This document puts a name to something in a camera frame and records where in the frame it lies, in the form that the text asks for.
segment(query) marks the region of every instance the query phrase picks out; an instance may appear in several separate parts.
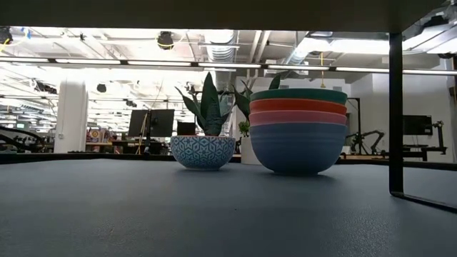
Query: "blue bowl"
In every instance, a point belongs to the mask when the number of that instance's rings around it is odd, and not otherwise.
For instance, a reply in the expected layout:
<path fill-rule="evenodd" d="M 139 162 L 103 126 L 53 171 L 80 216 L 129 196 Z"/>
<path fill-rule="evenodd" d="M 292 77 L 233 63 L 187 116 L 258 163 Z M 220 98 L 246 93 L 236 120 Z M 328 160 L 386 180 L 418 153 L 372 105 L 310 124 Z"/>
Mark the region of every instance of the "blue bowl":
<path fill-rule="evenodd" d="M 314 175 L 335 164 L 346 138 L 346 126 L 293 123 L 252 126 L 257 159 L 277 173 Z"/>
<path fill-rule="evenodd" d="M 219 136 L 172 136 L 171 152 L 187 169 L 215 171 L 228 163 L 235 139 Z"/>

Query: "robotic arm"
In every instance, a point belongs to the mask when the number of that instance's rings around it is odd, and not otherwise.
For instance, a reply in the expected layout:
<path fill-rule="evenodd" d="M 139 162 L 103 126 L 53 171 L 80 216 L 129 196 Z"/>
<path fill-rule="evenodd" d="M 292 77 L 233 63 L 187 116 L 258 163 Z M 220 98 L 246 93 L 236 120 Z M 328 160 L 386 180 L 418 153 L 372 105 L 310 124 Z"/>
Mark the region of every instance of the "robotic arm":
<path fill-rule="evenodd" d="M 363 151 L 365 151 L 365 154 L 369 154 L 367 152 L 367 150 L 365 149 L 365 147 L 363 146 L 363 140 L 365 139 L 366 136 L 370 136 L 372 134 L 378 134 L 378 138 L 373 143 L 373 145 L 370 146 L 371 154 L 376 155 L 377 154 L 376 147 L 377 147 L 379 141 L 381 141 L 381 139 L 385 135 L 384 132 L 377 131 L 377 130 L 369 131 L 369 132 L 366 132 L 366 133 L 363 133 L 363 134 L 354 133 L 354 134 L 348 135 L 346 138 L 354 137 L 354 139 L 352 140 L 352 143 L 351 143 L 351 151 L 352 152 L 357 152 L 356 146 L 359 145 L 359 147 L 362 148 Z"/>

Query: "white planter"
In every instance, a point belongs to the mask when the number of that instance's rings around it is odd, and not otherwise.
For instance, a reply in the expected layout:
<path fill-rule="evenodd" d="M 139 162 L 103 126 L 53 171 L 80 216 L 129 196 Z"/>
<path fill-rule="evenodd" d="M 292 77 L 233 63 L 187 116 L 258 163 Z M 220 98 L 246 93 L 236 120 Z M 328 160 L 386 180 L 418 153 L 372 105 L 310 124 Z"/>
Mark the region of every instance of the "white planter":
<path fill-rule="evenodd" d="M 252 150 L 251 138 L 241 139 L 241 163 L 249 165 L 262 165 Z"/>

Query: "monitor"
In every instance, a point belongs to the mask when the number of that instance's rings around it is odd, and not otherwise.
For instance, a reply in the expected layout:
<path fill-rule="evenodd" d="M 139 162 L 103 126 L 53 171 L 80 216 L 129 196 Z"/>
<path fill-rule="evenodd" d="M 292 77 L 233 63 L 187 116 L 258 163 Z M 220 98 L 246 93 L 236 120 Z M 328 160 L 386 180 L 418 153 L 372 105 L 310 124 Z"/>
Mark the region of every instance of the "monitor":
<path fill-rule="evenodd" d="M 130 116 L 128 136 L 140 136 L 148 111 L 151 112 L 151 137 L 170 137 L 173 133 L 174 110 L 133 110 Z M 148 120 L 142 136 L 146 136 Z"/>
<path fill-rule="evenodd" d="M 180 122 L 178 121 L 178 136 L 195 135 L 195 122 Z"/>
<path fill-rule="evenodd" d="M 432 136 L 431 116 L 403 115 L 403 135 Z"/>

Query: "blue and white geometric pot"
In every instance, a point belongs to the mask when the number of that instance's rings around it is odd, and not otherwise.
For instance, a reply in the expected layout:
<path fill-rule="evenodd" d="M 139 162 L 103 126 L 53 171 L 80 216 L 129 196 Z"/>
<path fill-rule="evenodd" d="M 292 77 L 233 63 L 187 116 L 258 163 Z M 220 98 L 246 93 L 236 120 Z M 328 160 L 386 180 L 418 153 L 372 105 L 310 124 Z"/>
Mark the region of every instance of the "blue and white geometric pot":
<path fill-rule="evenodd" d="M 174 158 L 184 167 L 216 171 L 230 161 L 235 139 L 219 136 L 172 136 Z"/>

